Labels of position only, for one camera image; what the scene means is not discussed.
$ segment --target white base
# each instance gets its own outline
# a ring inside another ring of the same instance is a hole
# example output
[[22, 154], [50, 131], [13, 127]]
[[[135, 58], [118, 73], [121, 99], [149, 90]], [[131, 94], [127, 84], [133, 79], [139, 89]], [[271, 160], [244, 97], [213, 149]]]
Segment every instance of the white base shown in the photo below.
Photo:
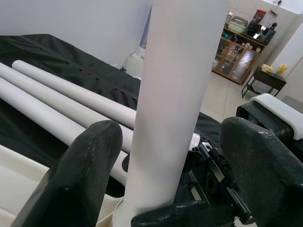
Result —
[[128, 56], [127, 63], [125, 65], [126, 73], [135, 78], [142, 78], [144, 68], [144, 59], [137, 53], [131, 53]]
[[[0, 227], [11, 225], [47, 171], [47, 167], [0, 145]], [[97, 226], [108, 220], [121, 200], [104, 196]]]

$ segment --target small black table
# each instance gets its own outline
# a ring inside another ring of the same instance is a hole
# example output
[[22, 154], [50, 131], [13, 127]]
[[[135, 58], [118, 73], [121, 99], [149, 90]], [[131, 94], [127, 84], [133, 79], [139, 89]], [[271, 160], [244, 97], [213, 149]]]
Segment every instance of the small black table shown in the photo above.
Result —
[[250, 79], [247, 81], [246, 85], [244, 86], [244, 88], [242, 90], [242, 98], [246, 95], [246, 93], [248, 91], [252, 91], [253, 93], [255, 93], [257, 95], [261, 95], [261, 93], [259, 93], [252, 87], [252, 84], [256, 80], [271, 86], [272, 88], [271, 88], [270, 92], [272, 92], [273, 89], [277, 89], [278, 91], [276, 92], [276, 94], [274, 96], [277, 96], [277, 94], [279, 94], [281, 89], [286, 84], [286, 81], [284, 80], [283, 77], [277, 76], [275, 73], [264, 72], [262, 70], [262, 68], [259, 66], [256, 69], [256, 71], [253, 73], [253, 75], [250, 77]]

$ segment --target black cloth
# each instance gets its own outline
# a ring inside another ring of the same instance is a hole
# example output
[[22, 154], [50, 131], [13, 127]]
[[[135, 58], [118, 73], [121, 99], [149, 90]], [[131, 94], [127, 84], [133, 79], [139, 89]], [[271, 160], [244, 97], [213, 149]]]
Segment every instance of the black cloth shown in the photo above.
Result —
[[[0, 62], [23, 60], [132, 109], [140, 80], [52, 35], [0, 36]], [[200, 113], [196, 132], [218, 144], [220, 123]], [[0, 100], [0, 144], [45, 166], [52, 166], [67, 146]]]

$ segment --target white floor tile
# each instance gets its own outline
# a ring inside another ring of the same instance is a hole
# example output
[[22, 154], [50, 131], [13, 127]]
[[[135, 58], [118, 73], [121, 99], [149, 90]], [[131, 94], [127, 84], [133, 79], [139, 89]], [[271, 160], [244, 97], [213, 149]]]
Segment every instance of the white floor tile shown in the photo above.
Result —
[[226, 100], [228, 86], [225, 81], [211, 81], [208, 86], [206, 93], [212, 97], [217, 97], [223, 101]]
[[246, 96], [242, 98], [240, 89], [236, 89], [234, 87], [229, 86], [226, 101], [235, 105], [243, 105], [248, 103], [249, 99], [247, 99]]
[[212, 118], [214, 118], [219, 123], [222, 123], [222, 118], [223, 118], [222, 115], [220, 115], [220, 114], [218, 114], [218, 113], [216, 113], [216, 112], [214, 112], [212, 110], [209, 110], [209, 109], [207, 109], [205, 107], [201, 107], [201, 112], [204, 113], [204, 114], [206, 114], [206, 115], [208, 115], [208, 116], [210, 116], [210, 117], [212, 117]]
[[235, 117], [237, 113], [238, 105], [230, 103], [228, 101], [225, 102], [224, 114], [223, 119], [228, 117]]
[[214, 111], [223, 116], [225, 100], [214, 96], [212, 92], [206, 92], [204, 95], [202, 107]]
[[212, 72], [212, 76], [210, 78], [210, 82], [209, 83], [220, 83], [222, 86], [224, 85], [228, 85], [229, 80], [227, 80], [226, 78], [220, 76], [217, 73]]
[[241, 90], [244, 88], [244, 85], [245, 84], [242, 84], [242, 85], [239, 85], [239, 84], [236, 84], [235, 82], [232, 82], [232, 81], [229, 81], [229, 84], [228, 84], [228, 87], [233, 87], [237, 90]]

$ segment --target cabinet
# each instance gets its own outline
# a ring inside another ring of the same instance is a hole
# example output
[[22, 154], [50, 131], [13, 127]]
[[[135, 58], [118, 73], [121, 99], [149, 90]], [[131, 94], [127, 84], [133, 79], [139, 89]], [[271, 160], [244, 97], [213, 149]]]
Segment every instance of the cabinet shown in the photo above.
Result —
[[[227, 29], [224, 31], [231, 35], [236, 34]], [[260, 47], [261, 49], [265, 47], [246, 37], [242, 37], [242, 39], [244, 39], [244, 42], [250, 42], [254, 47]], [[213, 72], [242, 85], [260, 53], [222, 36], [213, 62]]]

